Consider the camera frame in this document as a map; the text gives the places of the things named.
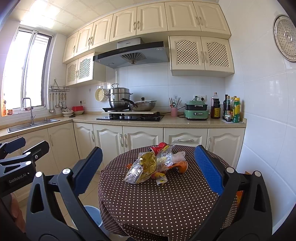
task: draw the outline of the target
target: pink utensil holder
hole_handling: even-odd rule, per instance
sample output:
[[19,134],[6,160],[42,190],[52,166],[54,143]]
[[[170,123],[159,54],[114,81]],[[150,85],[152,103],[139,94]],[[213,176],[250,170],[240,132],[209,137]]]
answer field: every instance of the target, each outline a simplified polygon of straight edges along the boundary
[[178,108],[177,107],[171,107],[170,108],[170,116],[171,117],[177,117],[177,115],[178,115]]

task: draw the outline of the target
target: green electric grill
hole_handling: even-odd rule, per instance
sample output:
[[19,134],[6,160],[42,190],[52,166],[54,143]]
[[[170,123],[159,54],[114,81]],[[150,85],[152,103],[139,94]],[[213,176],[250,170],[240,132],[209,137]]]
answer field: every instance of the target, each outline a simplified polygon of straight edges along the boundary
[[186,119],[191,121],[205,121],[209,117],[209,111],[207,110],[207,104],[196,98],[187,101],[185,104],[184,115]]

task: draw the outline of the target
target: window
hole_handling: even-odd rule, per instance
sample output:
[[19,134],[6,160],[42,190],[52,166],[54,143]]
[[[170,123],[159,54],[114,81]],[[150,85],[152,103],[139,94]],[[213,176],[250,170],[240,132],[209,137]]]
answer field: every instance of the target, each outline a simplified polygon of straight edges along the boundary
[[21,111],[30,105],[44,108],[44,75],[47,54],[52,36],[36,30],[19,28],[12,42],[5,62],[3,98],[6,109]]

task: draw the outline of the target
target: range hood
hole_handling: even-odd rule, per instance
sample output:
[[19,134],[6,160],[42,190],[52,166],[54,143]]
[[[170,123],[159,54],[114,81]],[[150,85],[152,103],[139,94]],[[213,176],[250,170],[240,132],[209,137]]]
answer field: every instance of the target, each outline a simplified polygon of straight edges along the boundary
[[94,61],[112,69],[150,63],[168,62],[167,48],[164,42],[139,43],[141,39],[129,39],[118,43],[115,50],[94,56]]

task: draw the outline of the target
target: polka dot tablecloth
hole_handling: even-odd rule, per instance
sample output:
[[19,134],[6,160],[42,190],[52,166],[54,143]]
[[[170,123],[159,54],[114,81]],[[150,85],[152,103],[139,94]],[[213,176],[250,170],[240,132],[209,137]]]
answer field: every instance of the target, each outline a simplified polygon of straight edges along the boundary
[[[218,195],[211,191],[194,158],[194,147],[177,145],[173,153],[186,152],[188,169],[185,174],[170,169],[168,182],[156,185],[149,179],[140,184],[123,181],[143,147],[116,157],[101,172],[99,206],[104,227],[135,240],[185,241],[199,229],[209,215]],[[225,167],[229,165],[220,157]],[[236,213],[237,201],[228,214],[223,228],[229,226]]]

